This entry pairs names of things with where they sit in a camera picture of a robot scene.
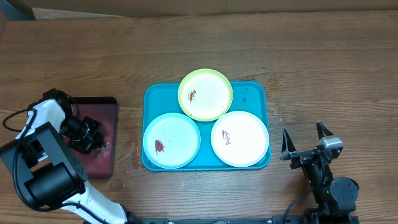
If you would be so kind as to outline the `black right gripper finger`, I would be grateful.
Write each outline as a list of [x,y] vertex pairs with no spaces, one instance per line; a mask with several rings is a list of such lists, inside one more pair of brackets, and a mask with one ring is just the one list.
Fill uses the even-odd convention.
[[286,161],[291,160],[293,154],[297,153],[297,150],[287,132],[284,128],[282,132],[282,148],[280,153],[280,160]]
[[318,121],[318,122],[316,123],[316,127],[317,127],[317,133],[318,133],[318,138],[319,138],[319,139],[324,138],[324,137],[327,137],[327,136],[332,136],[332,135],[333,135],[333,133],[332,133],[331,131],[329,131],[329,130],[323,125],[323,123],[322,123],[321,121]]

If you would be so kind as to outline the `light blue plate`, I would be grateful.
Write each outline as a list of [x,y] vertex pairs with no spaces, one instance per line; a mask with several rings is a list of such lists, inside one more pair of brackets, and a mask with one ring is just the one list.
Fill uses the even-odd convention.
[[149,123],[142,140],[148,160],[162,169],[178,169],[189,164],[198,154],[200,144],[198,126],[180,113],[156,117]]

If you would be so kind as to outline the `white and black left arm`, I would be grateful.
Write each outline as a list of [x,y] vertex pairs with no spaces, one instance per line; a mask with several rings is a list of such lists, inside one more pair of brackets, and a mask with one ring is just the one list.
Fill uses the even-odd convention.
[[115,98],[74,98],[53,88],[23,112],[26,124],[1,147],[1,160],[24,205],[38,212],[68,210],[85,223],[140,222],[88,180],[113,174]]

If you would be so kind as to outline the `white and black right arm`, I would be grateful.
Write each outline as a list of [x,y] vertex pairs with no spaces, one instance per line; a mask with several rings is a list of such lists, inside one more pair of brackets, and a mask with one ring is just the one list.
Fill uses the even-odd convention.
[[347,177],[334,178],[329,164],[339,157],[343,141],[321,122],[316,124],[319,144],[313,149],[298,152],[286,130],[282,133],[280,159],[290,161],[291,169],[301,168],[310,189],[296,198],[286,209],[282,218],[285,223],[290,209],[299,200],[312,193],[317,205],[309,208],[298,220],[299,223],[358,223],[351,213],[356,210],[359,185]]

